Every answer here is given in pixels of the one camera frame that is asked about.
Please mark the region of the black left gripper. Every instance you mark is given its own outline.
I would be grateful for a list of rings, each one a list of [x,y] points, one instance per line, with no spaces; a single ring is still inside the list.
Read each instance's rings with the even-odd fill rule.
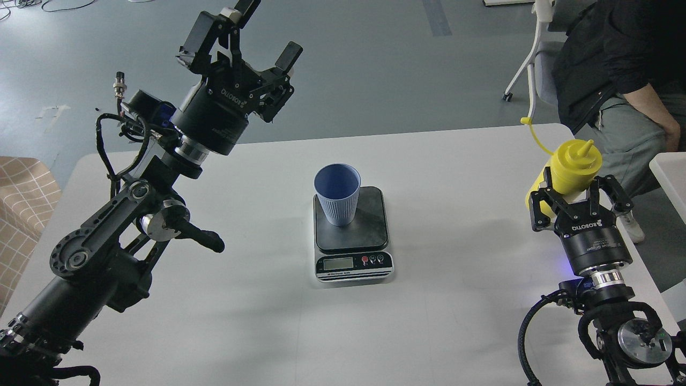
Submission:
[[[177,54],[178,63],[201,75],[201,80],[171,121],[181,134],[218,154],[232,151],[248,125],[248,115],[272,122],[293,93],[289,73],[302,54],[300,44],[289,41],[274,66],[263,71],[243,61],[240,32],[259,5],[260,1],[238,1],[217,15],[202,11]],[[230,56],[219,52],[213,62],[216,42]]]

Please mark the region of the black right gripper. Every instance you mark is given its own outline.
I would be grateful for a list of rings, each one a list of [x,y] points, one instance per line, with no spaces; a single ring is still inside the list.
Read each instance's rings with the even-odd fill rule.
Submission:
[[[587,278],[631,264],[616,215],[631,212],[634,204],[615,176],[595,176],[586,198],[571,204],[554,185],[557,176],[553,166],[544,166],[530,190],[532,229],[551,229],[558,236],[575,276]]]

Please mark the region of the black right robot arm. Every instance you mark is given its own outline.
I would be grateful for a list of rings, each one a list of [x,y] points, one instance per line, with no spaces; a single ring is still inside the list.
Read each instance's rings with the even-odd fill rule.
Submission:
[[[577,333],[586,352],[602,361],[610,385],[635,385],[632,369],[666,366],[672,385],[684,385],[684,332],[672,336],[652,306],[633,301],[634,291],[620,269],[632,263],[616,217],[633,202],[614,176],[596,176],[585,199],[569,203],[553,184],[549,167],[542,186],[530,193],[530,220],[535,232],[551,230],[563,245],[576,278],[543,295],[527,312],[517,338],[518,357],[529,385],[539,385],[525,353],[525,334],[534,315],[555,303],[578,315]]]

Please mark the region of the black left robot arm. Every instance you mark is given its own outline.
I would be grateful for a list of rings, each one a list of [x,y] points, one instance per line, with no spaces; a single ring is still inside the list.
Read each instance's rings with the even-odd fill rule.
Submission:
[[[100,311],[122,313],[147,298],[153,268],[173,239],[225,249],[218,234],[191,224],[173,185],[179,176],[199,178],[209,153],[230,154],[250,114],[270,123],[294,93],[299,44],[289,42],[264,71],[242,57],[241,32],[258,6],[239,1],[220,14],[199,13],[177,60],[200,80],[179,108],[145,91],[124,102],[124,74],[117,73],[117,113],[95,123],[110,199],[56,244],[54,278],[2,330],[2,385],[57,385],[77,376],[100,384],[95,367],[59,366],[62,355],[83,349],[79,335]]]

